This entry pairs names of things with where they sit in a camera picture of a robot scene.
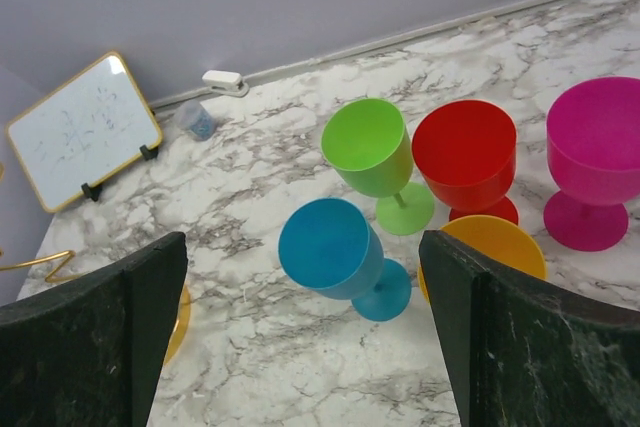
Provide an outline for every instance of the wine glass stem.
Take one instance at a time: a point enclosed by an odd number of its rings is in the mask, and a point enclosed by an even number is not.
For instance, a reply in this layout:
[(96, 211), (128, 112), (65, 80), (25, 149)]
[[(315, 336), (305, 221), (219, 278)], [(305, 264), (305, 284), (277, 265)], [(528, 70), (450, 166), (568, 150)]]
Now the wine glass stem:
[(407, 206), (400, 194), (393, 194), (393, 198), (396, 199), (396, 202), (398, 202), (401, 209), (404, 209)]

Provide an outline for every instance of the pink wine glass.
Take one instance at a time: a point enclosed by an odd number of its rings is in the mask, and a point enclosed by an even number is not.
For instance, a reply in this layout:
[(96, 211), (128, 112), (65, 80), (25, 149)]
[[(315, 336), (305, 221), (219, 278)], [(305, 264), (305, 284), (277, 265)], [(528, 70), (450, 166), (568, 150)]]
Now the pink wine glass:
[(558, 97), (547, 160), (561, 189), (544, 209), (551, 237), (584, 252), (617, 244), (629, 228), (623, 202), (640, 194), (640, 80), (593, 79)]

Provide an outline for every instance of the yellow plate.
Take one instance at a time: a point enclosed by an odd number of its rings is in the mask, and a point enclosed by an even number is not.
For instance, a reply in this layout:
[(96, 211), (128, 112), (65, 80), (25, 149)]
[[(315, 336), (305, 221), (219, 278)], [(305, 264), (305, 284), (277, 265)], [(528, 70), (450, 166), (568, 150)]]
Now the yellow plate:
[[(469, 215), (449, 222), (441, 230), (493, 260), (538, 279), (547, 278), (547, 264), (537, 242), (508, 220), (490, 215)], [(422, 268), (418, 271), (418, 281), (429, 301)]]
[(176, 319), (176, 324), (173, 327), (173, 333), (171, 334), (171, 338), (169, 338), (169, 346), (167, 347), (167, 353), (164, 357), (164, 365), (171, 360), (171, 358), (175, 355), (175, 353), (182, 345), (182, 341), (184, 340), (184, 336), (187, 334), (187, 327), (189, 327), (189, 319), (191, 318), (191, 295), (189, 295), (189, 290), (187, 290), (187, 286), (185, 285), (182, 288), (182, 293), (180, 294), (180, 306), (178, 307), (178, 318)]
[[(56, 90), (54, 90), (53, 92), (51, 92), (46, 97), (44, 97), (41, 100), (39, 100), (37, 103), (35, 103), (29, 109), (25, 110), (24, 112), (22, 112), (20, 115), (18, 115), (17, 117), (12, 119), (11, 121), (9, 121), (5, 125), (5, 134), (7, 136), (7, 139), (9, 140), (9, 145), (11, 145), (14, 153), (16, 154), (16, 157), (20, 161), (20, 164), (22, 165), (22, 169), (24, 170), (24, 173), (27, 176), (27, 179), (29, 180), (29, 183), (33, 187), (33, 191), (35, 192), (36, 197), (38, 198), (38, 200), (40, 201), (40, 204), (42, 205), (42, 208), (46, 212), (49, 212), (49, 213), (59, 212), (60, 210), (64, 209), (67, 205), (69, 205), (71, 202), (73, 202), (74, 200), (77, 200), (77, 199), (81, 198), (84, 195), (84, 193), (82, 192), (82, 190), (80, 190), (80, 186), (78, 186), (79, 190), (77, 192), (70, 193), (69, 194), (69, 198), (66, 199), (65, 201), (63, 201), (62, 203), (60, 203), (59, 205), (48, 205), (47, 202), (44, 199), (44, 196), (42, 195), (42, 192), (41, 192), (42, 185), (38, 186), (38, 184), (36, 183), (36, 180), (34, 179), (33, 175), (29, 171), (29, 168), (27, 167), (27, 163), (25, 162), (25, 159), (22, 156), (22, 152), (20, 151), (20, 148), (18, 147), (18, 144), (16, 143), (15, 139), (11, 136), (11, 131), (14, 128), (13, 126), (14, 126), (14, 124), (17, 124), (20, 121), (24, 121), (23, 119), (25, 119), (29, 114), (31, 114), (31, 112), (33, 112), (34, 110), (36, 110), (38, 108), (42, 108), (41, 106), (43, 104), (45, 104), (49, 99), (51, 99), (54, 95), (56, 95), (59, 92), (63, 91), (64, 89), (69, 87), (73, 82), (81, 79), (83, 75), (88, 74), (92, 69), (98, 67), (101, 62), (103, 62), (103, 61), (105, 61), (107, 59), (110, 59), (110, 58), (112, 58), (114, 60), (114, 62), (118, 62), (118, 67), (120, 69), (122, 69), (121, 73), (123, 73), (123, 74), (125, 74), (127, 76), (128, 80), (129, 80), (129, 83), (131, 84), (131, 87), (133, 88), (133, 90), (134, 90), (136, 96), (138, 97), (138, 99), (140, 100), (140, 104), (144, 108), (145, 114), (149, 118), (151, 126), (157, 132), (156, 140), (154, 142), (151, 142), (151, 145), (147, 145), (146, 147), (149, 150), (152, 150), (152, 149), (158, 147), (162, 143), (162, 139), (163, 139), (162, 129), (160, 128), (160, 125), (158, 124), (158, 122), (157, 122), (157, 120), (155, 118), (155, 115), (151, 111), (151, 108), (149, 107), (149, 104), (147, 104), (147, 101), (145, 100), (144, 96), (142, 95), (142, 92), (138, 88), (138, 84), (136, 84), (136, 82), (135, 82), (133, 76), (131, 75), (131, 72), (129, 71), (129, 68), (127, 67), (127, 64), (125, 63), (124, 59), (122, 58), (122, 56), (118, 52), (115, 52), (115, 51), (107, 52), (105, 55), (103, 55), (98, 60), (93, 62), (91, 65), (86, 67), (82, 72), (80, 72), (77, 75), (75, 75), (73, 78), (71, 78), (70, 80), (68, 80), (64, 84), (62, 84)], [(105, 172), (104, 175), (100, 179), (98, 179), (96, 181), (92, 181), (92, 183), (91, 183), (91, 185), (89, 185), (89, 187), (95, 187), (97, 185), (102, 184), (105, 180), (113, 177), (115, 174), (117, 174), (118, 172), (123, 170), (125, 167), (129, 166), (130, 164), (132, 164), (136, 160), (142, 158), (142, 156), (143, 156), (142, 152), (139, 152), (139, 151), (132, 152), (131, 153), (131, 157), (129, 159), (127, 159), (126, 161), (122, 162), (120, 165), (111, 166), (113, 168), (112, 168), (112, 170), (110, 172)]]

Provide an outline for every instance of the yellow object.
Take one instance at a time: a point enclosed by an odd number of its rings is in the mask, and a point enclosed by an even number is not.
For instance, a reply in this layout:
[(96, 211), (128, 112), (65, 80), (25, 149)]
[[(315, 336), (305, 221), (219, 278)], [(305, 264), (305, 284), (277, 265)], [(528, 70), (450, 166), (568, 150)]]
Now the yellow object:
[(180, 306), (178, 307), (178, 318), (176, 324), (173, 326), (173, 333), (169, 338), (169, 345), (167, 346), (167, 353), (164, 357), (164, 364), (171, 360), (175, 355), (184, 336), (187, 334), (187, 327), (189, 327), (189, 319), (191, 318), (191, 295), (187, 290), (187, 286), (182, 287), (182, 293), (180, 294)]
[[(547, 279), (542, 250), (533, 237), (508, 220), (490, 215), (469, 215), (449, 222), (441, 230), (493, 260), (538, 279)], [(422, 293), (429, 301), (422, 268), (418, 271), (418, 279)]]
[(429, 301), (429, 292), (427, 291), (427, 283), (424, 281), (424, 275), (422, 275), (422, 264), (418, 266), (418, 283), (420, 284), (420, 290), (422, 291), (422, 295), (424, 298)]
[(44, 264), (45, 262), (51, 262), (53, 260), (64, 258), (64, 260), (60, 262), (57, 267), (52, 269), (51, 272), (49, 272), (46, 275), (46, 277), (44, 278), (44, 281), (48, 282), (49, 284), (55, 284), (57, 282), (65, 282), (67, 280), (73, 280), (80, 277), (80, 275), (65, 275), (63, 277), (56, 277), (56, 274), (60, 271), (60, 269), (62, 269), (65, 265), (67, 265), (69, 261), (73, 259), (75, 256), (76, 256), (76, 253), (73, 250), (64, 250), (62, 252), (58, 252), (57, 254), (47, 255), (46, 257), (40, 257), (39, 259), (30, 260), (28, 262), (20, 262), (19, 264), (0, 267), (0, 272), (3, 272), (5, 270), (25, 269), (27, 267), (32, 267), (34, 265)]

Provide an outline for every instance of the black clip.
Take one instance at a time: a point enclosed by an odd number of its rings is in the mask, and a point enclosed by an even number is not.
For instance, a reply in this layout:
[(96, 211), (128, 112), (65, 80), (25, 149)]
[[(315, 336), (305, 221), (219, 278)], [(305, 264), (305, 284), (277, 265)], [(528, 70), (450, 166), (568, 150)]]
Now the black clip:
[(89, 187), (89, 184), (86, 182), (82, 184), (82, 193), (87, 199), (91, 199), (94, 202), (97, 202), (100, 198), (100, 193), (102, 192), (102, 184), (98, 184), (94, 187)]
[(142, 153), (142, 158), (145, 161), (155, 159), (158, 157), (158, 147), (154, 147), (153, 149), (148, 149), (146, 145), (140, 147), (140, 152)]

